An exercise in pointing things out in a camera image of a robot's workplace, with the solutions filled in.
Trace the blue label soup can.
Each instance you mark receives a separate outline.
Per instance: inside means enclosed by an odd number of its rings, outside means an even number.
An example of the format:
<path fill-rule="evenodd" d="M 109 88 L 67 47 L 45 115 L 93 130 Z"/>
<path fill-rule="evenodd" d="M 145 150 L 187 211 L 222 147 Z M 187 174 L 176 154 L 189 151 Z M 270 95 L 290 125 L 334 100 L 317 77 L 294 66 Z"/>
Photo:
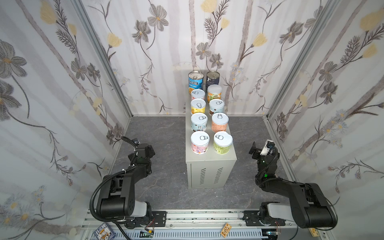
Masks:
<path fill-rule="evenodd" d="M 193 90 L 203 89 L 204 75 L 200 71 L 192 71 L 188 75 L 189 93 Z"/>

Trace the dark can with gold lid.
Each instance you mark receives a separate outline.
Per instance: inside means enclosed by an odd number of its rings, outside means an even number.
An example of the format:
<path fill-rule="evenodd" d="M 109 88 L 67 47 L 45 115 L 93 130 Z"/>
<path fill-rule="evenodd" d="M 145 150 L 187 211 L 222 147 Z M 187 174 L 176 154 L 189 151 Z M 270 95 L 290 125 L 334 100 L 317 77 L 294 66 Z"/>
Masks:
<path fill-rule="evenodd" d="M 207 72 L 206 88 L 211 85 L 218 85 L 220 82 L 220 74 L 216 71 Z"/>

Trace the white-lid green label can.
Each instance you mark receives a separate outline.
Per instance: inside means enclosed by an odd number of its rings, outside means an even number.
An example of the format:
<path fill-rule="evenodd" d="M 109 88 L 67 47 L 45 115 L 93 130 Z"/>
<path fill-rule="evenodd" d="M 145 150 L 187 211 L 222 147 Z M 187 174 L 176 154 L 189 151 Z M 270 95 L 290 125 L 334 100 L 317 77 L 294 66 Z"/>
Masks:
<path fill-rule="evenodd" d="M 219 155 L 225 155 L 230 151 L 233 144 L 233 137 L 225 131 L 220 131 L 214 135 L 213 148 Z"/>

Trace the white-lid pink can front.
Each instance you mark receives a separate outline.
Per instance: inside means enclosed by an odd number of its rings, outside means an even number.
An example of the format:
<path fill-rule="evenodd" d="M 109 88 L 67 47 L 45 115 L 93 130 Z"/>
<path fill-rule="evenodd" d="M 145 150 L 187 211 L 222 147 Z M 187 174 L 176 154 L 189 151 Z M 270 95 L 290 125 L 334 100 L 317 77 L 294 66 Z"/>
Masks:
<path fill-rule="evenodd" d="M 201 99 L 204 100 L 206 93 L 201 89 L 193 89 L 191 91 L 191 100 Z"/>

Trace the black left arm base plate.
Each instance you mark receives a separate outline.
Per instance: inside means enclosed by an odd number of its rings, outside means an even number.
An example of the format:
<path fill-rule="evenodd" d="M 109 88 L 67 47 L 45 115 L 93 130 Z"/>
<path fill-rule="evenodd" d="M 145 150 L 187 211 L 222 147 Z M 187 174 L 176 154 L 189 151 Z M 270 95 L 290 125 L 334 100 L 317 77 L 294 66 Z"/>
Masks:
<path fill-rule="evenodd" d="M 165 227 L 167 220 L 166 211 L 151 211 L 147 210 L 144 217 L 132 217 L 124 224 L 128 229 L 134 229 L 136 227 Z"/>

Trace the white-lid yellow can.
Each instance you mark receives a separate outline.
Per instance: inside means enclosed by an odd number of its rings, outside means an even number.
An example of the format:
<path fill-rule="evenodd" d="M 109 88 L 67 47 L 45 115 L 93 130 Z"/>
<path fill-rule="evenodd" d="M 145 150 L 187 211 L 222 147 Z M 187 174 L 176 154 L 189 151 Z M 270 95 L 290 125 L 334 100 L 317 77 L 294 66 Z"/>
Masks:
<path fill-rule="evenodd" d="M 191 101 L 191 114 L 205 113 L 206 102 L 203 99 L 194 99 Z"/>

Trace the white-lid pink can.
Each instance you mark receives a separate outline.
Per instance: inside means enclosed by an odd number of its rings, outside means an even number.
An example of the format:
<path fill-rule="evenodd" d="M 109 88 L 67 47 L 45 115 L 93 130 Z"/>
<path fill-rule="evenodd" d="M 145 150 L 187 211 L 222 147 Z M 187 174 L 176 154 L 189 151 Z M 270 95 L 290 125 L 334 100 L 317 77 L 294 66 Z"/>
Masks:
<path fill-rule="evenodd" d="M 193 89 L 191 91 L 191 100 L 201 99 L 204 100 L 206 93 L 201 89 Z"/>
<path fill-rule="evenodd" d="M 204 131 L 193 132 L 191 135 L 191 150 L 195 154 L 204 154 L 208 151 L 210 136 Z"/>

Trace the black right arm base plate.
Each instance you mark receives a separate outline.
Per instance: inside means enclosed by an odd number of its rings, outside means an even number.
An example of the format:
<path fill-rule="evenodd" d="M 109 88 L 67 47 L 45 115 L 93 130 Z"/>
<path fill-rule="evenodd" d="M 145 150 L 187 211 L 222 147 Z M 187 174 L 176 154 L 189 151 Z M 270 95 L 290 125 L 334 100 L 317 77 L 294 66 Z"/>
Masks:
<path fill-rule="evenodd" d="M 247 227 L 280 227 L 285 226 L 286 221 L 282 219 L 271 218 L 267 215 L 259 215 L 259 211 L 244 211 L 242 218 Z"/>

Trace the white-lid grey can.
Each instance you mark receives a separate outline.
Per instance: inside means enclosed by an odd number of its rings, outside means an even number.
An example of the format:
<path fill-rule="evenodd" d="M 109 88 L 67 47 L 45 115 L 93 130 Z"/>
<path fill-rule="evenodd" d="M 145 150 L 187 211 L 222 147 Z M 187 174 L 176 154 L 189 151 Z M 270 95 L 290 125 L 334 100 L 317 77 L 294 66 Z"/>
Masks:
<path fill-rule="evenodd" d="M 225 102 L 221 99 L 213 99 L 209 102 L 209 113 L 213 115 L 215 113 L 224 113 Z"/>

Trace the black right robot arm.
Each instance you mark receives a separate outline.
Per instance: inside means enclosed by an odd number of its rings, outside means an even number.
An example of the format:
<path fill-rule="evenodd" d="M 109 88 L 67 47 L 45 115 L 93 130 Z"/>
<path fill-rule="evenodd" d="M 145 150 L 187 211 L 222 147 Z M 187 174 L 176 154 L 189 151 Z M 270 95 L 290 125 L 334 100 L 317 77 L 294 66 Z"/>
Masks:
<path fill-rule="evenodd" d="M 315 183 L 299 183 L 276 176 L 280 153 L 274 141 L 267 140 L 263 148 L 252 144 L 249 154 L 257 161 L 256 185 L 264 192 L 289 199 L 289 204 L 263 202 L 258 219 L 263 225 L 279 220 L 296 223 L 299 228 L 329 228 L 338 223 L 336 210 Z"/>

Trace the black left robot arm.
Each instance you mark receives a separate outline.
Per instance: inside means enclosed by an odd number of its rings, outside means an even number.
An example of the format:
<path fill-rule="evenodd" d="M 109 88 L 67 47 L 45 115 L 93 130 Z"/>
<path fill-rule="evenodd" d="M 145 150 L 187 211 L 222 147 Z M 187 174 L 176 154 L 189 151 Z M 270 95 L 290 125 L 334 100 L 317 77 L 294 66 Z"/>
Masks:
<path fill-rule="evenodd" d="M 135 184 L 152 173 L 151 158 L 155 151 L 152 145 L 142 144 L 138 139 L 122 136 L 121 140 L 134 147 L 128 156 L 130 164 L 126 169 L 104 176 L 91 196 L 89 210 L 100 222 L 132 229 L 154 220 L 150 203 L 136 200 Z"/>

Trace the white-lid teal can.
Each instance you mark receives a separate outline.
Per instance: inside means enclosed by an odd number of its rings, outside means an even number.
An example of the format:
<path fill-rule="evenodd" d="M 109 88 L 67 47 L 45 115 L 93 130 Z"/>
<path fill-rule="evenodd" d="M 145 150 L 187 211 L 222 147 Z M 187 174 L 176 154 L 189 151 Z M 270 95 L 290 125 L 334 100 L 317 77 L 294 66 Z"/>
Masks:
<path fill-rule="evenodd" d="M 195 113 L 191 116 L 191 129 L 193 132 L 203 131 L 207 129 L 208 117 L 204 113 Z"/>

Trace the green orange label can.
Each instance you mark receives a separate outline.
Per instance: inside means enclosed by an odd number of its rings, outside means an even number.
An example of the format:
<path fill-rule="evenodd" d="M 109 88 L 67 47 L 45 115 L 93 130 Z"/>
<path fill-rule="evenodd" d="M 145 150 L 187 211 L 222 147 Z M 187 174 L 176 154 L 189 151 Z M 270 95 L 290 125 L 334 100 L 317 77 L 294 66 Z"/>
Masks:
<path fill-rule="evenodd" d="M 220 85 L 212 84 L 207 88 L 207 100 L 210 102 L 214 99 L 221 99 L 222 87 Z"/>

